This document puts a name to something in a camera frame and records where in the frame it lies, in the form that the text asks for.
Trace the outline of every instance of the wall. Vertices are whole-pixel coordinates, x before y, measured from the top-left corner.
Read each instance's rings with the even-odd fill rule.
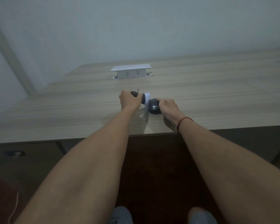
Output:
[[[0,53],[0,112],[26,96],[26,92]]]
[[[0,0],[37,89],[81,64],[280,47],[280,0]]]

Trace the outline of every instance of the electrical outlet box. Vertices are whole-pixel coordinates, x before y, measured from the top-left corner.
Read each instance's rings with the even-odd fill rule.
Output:
[[[150,64],[118,66],[112,68],[111,71],[117,72],[117,75],[113,79],[127,79],[151,76],[151,73],[146,73],[147,68],[151,68]]]

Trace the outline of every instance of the bracelet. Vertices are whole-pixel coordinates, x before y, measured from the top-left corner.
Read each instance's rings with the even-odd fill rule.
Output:
[[[182,120],[184,120],[184,119],[190,119],[190,120],[192,120],[190,117],[183,117],[183,118],[178,122],[178,124],[176,125],[176,132],[177,132],[178,134],[180,134],[180,132],[179,132],[179,125],[180,125],[180,123],[182,122]]]

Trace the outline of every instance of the right hand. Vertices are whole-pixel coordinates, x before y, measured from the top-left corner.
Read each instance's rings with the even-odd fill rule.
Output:
[[[160,101],[159,107],[162,114],[175,126],[183,117],[187,117],[179,110],[173,99],[157,98],[157,100]]]

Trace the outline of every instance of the cable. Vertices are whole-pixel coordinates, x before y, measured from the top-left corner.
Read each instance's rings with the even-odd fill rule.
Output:
[[[15,210],[17,209],[18,203],[19,203],[19,193],[17,192],[17,201],[16,201],[16,203],[15,203],[15,209],[13,210],[11,216],[9,217],[9,219],[8,219],[8,221],[7,221],[7,224],[10,224],[10,219],[11,219],[11,217],[13,216],[13,214],[15,213]]]

